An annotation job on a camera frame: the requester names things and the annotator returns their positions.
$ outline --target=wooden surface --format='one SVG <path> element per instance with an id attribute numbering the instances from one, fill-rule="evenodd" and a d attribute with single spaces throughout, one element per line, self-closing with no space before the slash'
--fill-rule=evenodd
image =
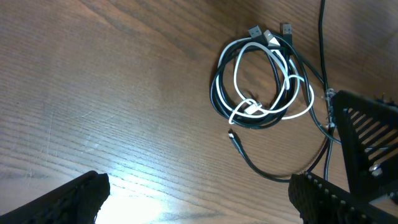
<path id="1" fill-rule="evenodd" d="M 2 0 L 0 214 L 96 170 L 111 182 L 98 223 L 301 223 L 288 185 L 256 175 L 231 145 L 208 90 L 220 50 L 256 24 L 291 23 L 296 49 L 319 69 L 318 11 L 315 0 Z M 397 11 L 397 1 L 327 1 L 330 86 L 398 100 Z M 239 72 L 242 88 L 273 97 L 262 54 L 245 56 Z M 275 174 L 303 170 L 323 141 L 308 114 L 233 128 Z M 329 178 L 348 189 L 336 145 Z M 398 214 L 388 200 L 378 206 Z"/>

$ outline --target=cable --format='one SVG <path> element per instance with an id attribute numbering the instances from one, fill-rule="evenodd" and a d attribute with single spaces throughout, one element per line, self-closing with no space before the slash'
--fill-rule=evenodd
<path id="1" fill-rule="evenodd" d="M 322 77 L 323 77 L 323 91 L 325 92 L 325 99 L 326 99 L 326 109 L 329 113 L 329 123 L 331 124 L 332 121 L 332 111 L 330 111 L 330 100 L 328 100 L 328 95 L 327 91 L 329 89 L 328 85 L 328 78 L 326 74 L 326 65 L 325 65 L 325 53 L 323 51 L 323 13 L 325 12 L 325 3 L 326 0 L 321 0 L 320 4 L 320 12 L 319 12 L 319 20 L 318 20 L 318 35 L 319 35 L 319 54 L 321 58 L 321 70 L 322 70 Z M 334 133 L 334 127 L 329 128 L 329 134 L 333 136 Z M 329 163 L 330 163 L 330 157 L 331 157 L 331 152 L 332 152 L 332 146 L 333 146 L 333 141 L 330 141 L 330 145 L 328 147 L 327 153 L 326 153 L 326 159 L 325 159 L 325 166 L 323 168 L 323 178 L 324 180 L 328 180 L 328 171 L 329 171 Z"/>
<path id="2" fill-rule="evenodd" d="M 210 101 L 214 109 L 224 118 L 228 119 L 230 124 L 237 124 L 243 126 L 245 128 L 251 129 L 264 129 L 269 128 L 282 119 L 292 119 L 298 116 L 303 115 L 306 112 L 310 112 L 311 117 L 313 118 L 315 124 L 323 130 L 325 135 L 329 138 L 331 132 L 327 132 L 323 129 L 321 124 L 317 121 L 315 113 L 313 112 L 313 102 L 315 99 L 315 95 L 313 93 L 312 87 L 308 83 L 307 73 L 303 64 L 305 64 L 314 75 L 324 84 L 323 78 L 319 76 L 317 71 L 305 60 L 301 55 L 299 56 L 295 49 L 292 47 L 292 39 L 290 37 L 287 38 L 288 41 L 277 34 L 271 34 L 268 30 L 264 33 L 267 42 L 262 39 L 262 36 L 256 37 L 246 37 L 243 39 L 235 40 L 234 42 L 228 44 L 225 49 L 222 51 L 219 62 L 218 69 L 216 71 L 216 75 L 213 79 L 213 82 L 210 87 Z M 275 76 L 275 84 L 277 86 L 277 94 L 275 95 L 275 100 L 270 107 L 269 110 L 262 108 L 260 102 L 257 102 L 255 99 L 246 98 L 239 90 L 237 83 L 237 73 L 239 63 L 241 61 L 241 57 L 248 52 L 253 52 L 261 50 L 266 55 L 270 62 L 272 71 Z M 290 59 L 290 54 L 292 54 L 295 60 L 298 62 L 299 68 L 303 74 L 301 77 L 297 68 L 294 64 L 294 61 Z M 237 57 L 236 65 L 234 68 L 234 87 L 238 95 L 241 97 L 242 101 L 235 105 L 228 97 L 227 92 L 223 86 L 223 72 L 226 64 L 230 62 L 232 59 Z M 277 74 L 276 65 L 280 68 L 282 74 L 284 75 L 284 81 L 282 83 L 282 87 L 279 83 L 279 77 Z M 290 88 L 287 90 L 287 83 L 289 82 Z M 292 116 L 284 116 L 289 105 L 292 104 L 294 99 L 297 97 L 300 88 L 300 82 L 304 82 L 305 90 L 306 90 L 306 99 L 307 99 L 307 108 L 299 114 L 295 114 Z M 242 107 L 247 104 L 248 107 L 243 110 Z M 277 176 L 268 174 L 258 167 L 256 167 L 250 160 L 249 156 L 243 149 L 241 141 L 238 139 L 237 135 L 233 133 L 231 130 L 229 132 L 229 137 L 231 142 L 234 144 L 235 148 L 242 155 L 243 159 L 249 165 L 249 167 L 254 170 L 259 175 L 273 180 L 277 182 L 288 182 L 289 179 L 280 179 Z M 307 169 L 307 171 L 311 172 L 312 169 L 319 163 L 320 159 L 324 155 L 326 151 L 330 151 L 329 148 L 332 144 L 332 141 L 326 138 L 325 143 L 314 160 L 312 165 Z"/>

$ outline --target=black plastic object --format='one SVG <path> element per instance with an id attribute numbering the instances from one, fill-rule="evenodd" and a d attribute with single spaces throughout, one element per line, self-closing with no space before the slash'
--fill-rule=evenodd
<path id="1" fill-rule="evenodd" d="M 398 223 L 396 217 L 308 172 L 292 175 L 289 199 L 304 224 Z"/>
<path id="2" fill-rule="evenodd" d="M 89 171 L 0 216 L 0 223 L 94 223 L 98 210 L 109 196 L 109 190 L 107 174 Z"/>
<path id="3" fill-rule="evenodd" d="M 398 109 L 339 91 L 333 98 L 349 191 L 373 201 L 398 190 Z"/>

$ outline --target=wooden table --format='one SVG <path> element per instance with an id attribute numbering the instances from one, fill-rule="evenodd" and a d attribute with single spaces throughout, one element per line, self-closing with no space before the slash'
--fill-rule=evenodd
<path id="1" fill-rule="evenodd" d="M 397 9 L 326 2 L 331 87 L 397 99 Z M 295 48 L 320 70 L 318 13 L 314 0 L 1 1 L 0 213 L 96 170 L 111 182 L 98 223 L 301 223 L 288 184 L 259 177 L 236 152 L 208 91 L 223 46 L 256 24 L 291 23 Z M 310 81 L 326 123 L 321 84 Z M 239 85 L 272 99 L 263 54 L 245 56 Z M 289 114 L 305 107 L 300 99 Z M 306 168 L 323 141 L 309 114 L 263 131 L 233 128 L 275 174 Z M 348 189 L 336 144 L 329 179 Z M 388 200 L 378 206 L 398 214 Z"/>

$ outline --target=white cable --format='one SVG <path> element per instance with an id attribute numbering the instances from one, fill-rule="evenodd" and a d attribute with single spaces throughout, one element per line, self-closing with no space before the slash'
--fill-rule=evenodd
<path id="1" fill-rule="evenodd" d="M 223 52 L 221 53 L 221 55 L 220 55 L 220 59 L 218 61 L 218 66 L 221 65 L 222 59 L 224 57 L 224 54 L 226 53 L 226 51 L 232 45 L 234 45 L 234 44 L 236 44 L 238 42 L 241 42 L 241 41 L 245 41 L 245 40 L 251 40 L 251 38 L 248 37 L 248 38 L 235 40 L 232 43 L 228 44 L 225 47 L 225 49 L 223 50 Z M 270 109 L 269 110 L 265 110 L 265 109 L 261 108 L 261 104 L 259 104 L 260 106 L 258 107 L 258 111 L 262 112 L 262 114 L 246 114 L 246 113 L 241 113 L 241 112 L 238 111 L 240 109 L 240 107 L 242 107 L 242 105 L 245 104 L 245 103 L 247 103 L 249 105 L 251 105 L 252 103 L 254 103 L 254 104 L 257 103 L 254 99 L 246 98 L 240 92 L 240 90 L 238 88 L 238 84 L 237 84 L 238 67 L 239 67 L 239 63 L 240 63 L 241 57 L 243 56 L 244 51 L 250 46 L 259 47 L 267 55 L 269 55 L 271 57 L 271 59 L 273 59 L 273 61 L 278 65 L 278 67 L 280 68 L 280 70 L 282 71 L 282 73 L 284 75 L 284 82 L 283 82 L 283 85 L 282 85 L 282 89 L 280 90 L 277 99 L 275 100 L 274 104 L 270 107 Z M 273 54 L 273 52 L 275 52 L 277 54 L 277 56 L 280 58 L 280 60 L 277 58 L 277 56 L 275 56 Z M 246 117 L 246 118 L 263 118 L 263 117 L 267 116 L 270 113 L 279 113 L 279 112 L 285 110 L 286 108 L 288 108 L 294 102 L 294 100 L 296 99 L 296 97 L 297 97 L 297 95 L 299 93 L 300 81 L 304 82 L 304 79 L 298 75 L 297 68 L 296 68 L 296 66 L 295 66 L 295 64 L 294 64 L 292 59 L 289 60 L 289 64 L 290 64 L 292 70 L 295 73 L 294 75 L 289 75 L 288 74 L 288 66 L 287 66 L 286 60 L 284 59 L 284 57 L 282 56 L 282 54 L 280 53 L 279 50 L 269 50 L 267 47 L 265 47 L 265 46 L 263 46 L 261 44 L 258 44 L 257 42 L 250 42 L 250 43 L 247 43 L 245 46 L 243 46 L 243 48 L 240 50 L 240 53 L 239 53 L 239 55 L 237 57 L 236 66 L 235 66 L 235 69 L 234 69 L 234 87 L 235 87 L 235 90 L 238 93 L 238 95 L 242 98 L 242 101 L 237 105 L 237 107 L 235 107 L 235 109 L 232 109 L 224 101 L 224 99 L 223 99 L 223 97 L 221 95 L 221 91 L 220 91 L 220 80 L 219 80 L 218 76 L 216 78 L 216 90 L 217 90 L 218 96 L 220 98 L 220 101 L 228 110 L 232 111 L 232 113 L 231 113 L 231 115 L 229 117 L 229 123 L 230 124 L 234 124 L 232 120 L 233 120 L 235 115 L 239 115 L 239 116 Z M 289 81 L 290 78 L 296 78 L 297 79 L 297 87 L 296 87 L 296 90 L 295 90 L 295 93 L 294 93 L 292 99 L 285 106 L 283 106 L 282 108 L 279 108 L 277 110 L 273 110 L 274 107 L 278 104 L 280 98 L 282 97 L 283 92 L 285 91 L 285 88 L 288 89 L 290 87 L 290 81 Z M 314 103 L 314 100 L 315 100 L 315 95 L 314 95 L 314 92 L 313 92 L 313 89 L 312 89 L 311 85 L 309 85 L 309 87 L 310 87 L 310 93 L 311 93 L 311 100 L 310 100 L 310 104 L 308 105 L 308 107 L 305 110 L 303 110 L 302 112 L 298 113 L 298 114 L 291 115 L 291 116 L 284 116 L 282 119 L 297 118 L 297 117 L 305 114 L 308 110 L 310 110 L 310 108 L 313 106 L 313 103 Z"/>
<path id="2" fill-rule="evenodd" d="M 256 103 L 256 101 L 254 100 L 254 99 L 245 99 L 245 100 L 243 100 L 242 102 L 240 102 L 240 104 L 238 104 L 236 107 L 235 107 L 235 109 L 232 111 L 232 113 L 231 113 L 231 116 L 229 116 L 229 124 L 234 124 L 234 122 L 232 122 L 232 119 L 234 118 L 234 116 L 236 115 L 236 113 L 238 112 L 238 109 L 243 105 L 243 104 L 245 104 L 245 103 L 247 103 L 247 104 L 249 104 L 249 102 L 252 102 L 252 103 Z"/>

